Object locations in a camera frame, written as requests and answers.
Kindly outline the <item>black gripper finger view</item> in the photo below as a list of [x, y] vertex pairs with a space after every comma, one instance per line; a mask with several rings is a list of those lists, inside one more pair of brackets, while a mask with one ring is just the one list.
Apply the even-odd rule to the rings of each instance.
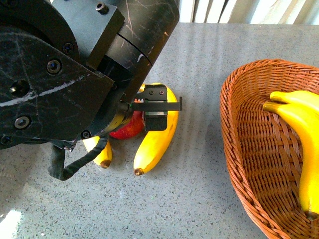
[[167, 117], [144, 118], [145, 131], [164, 131], [167, 128]]

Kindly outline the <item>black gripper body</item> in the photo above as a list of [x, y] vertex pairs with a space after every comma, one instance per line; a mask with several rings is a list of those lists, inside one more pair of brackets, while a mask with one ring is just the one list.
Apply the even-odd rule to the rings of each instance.
[[182, 97], [177, 100], [175, 94], [169, 94], [169, 87], [164, 84], [142, 84], [129, 109], [139, 112], [167, 112], [182, 111]]

